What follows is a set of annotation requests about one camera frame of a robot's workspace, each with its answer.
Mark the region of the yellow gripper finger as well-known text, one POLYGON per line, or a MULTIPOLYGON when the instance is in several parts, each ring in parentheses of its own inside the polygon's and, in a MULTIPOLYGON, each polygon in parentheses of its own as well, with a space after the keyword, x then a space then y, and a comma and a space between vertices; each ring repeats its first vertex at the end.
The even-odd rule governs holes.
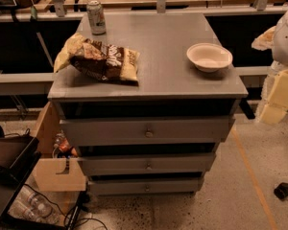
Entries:
POLYGON ((288 69, 274 76, 274 83, 258 120, 267 125, 279 123, 288 111, 288 69))
POLYGON ((271 49, 274 45, 275 29, 276 27, 273 26, 270 29, 268 29, 266 32, 261 34, 259 37, 257 37, 253 41, 252 47, 259 51, 265 51, 265 50, 271 49))

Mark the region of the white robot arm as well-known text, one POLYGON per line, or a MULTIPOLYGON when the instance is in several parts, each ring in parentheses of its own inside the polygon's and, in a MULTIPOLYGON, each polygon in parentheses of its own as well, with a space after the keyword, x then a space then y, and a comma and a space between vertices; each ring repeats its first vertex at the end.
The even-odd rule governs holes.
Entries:
POLYGON ((255 118, 258 123, 275 125, 288 112, 288 10, 275 26, 253 41, 252 47, 272 50, 273 63, 264 80, 255 118))

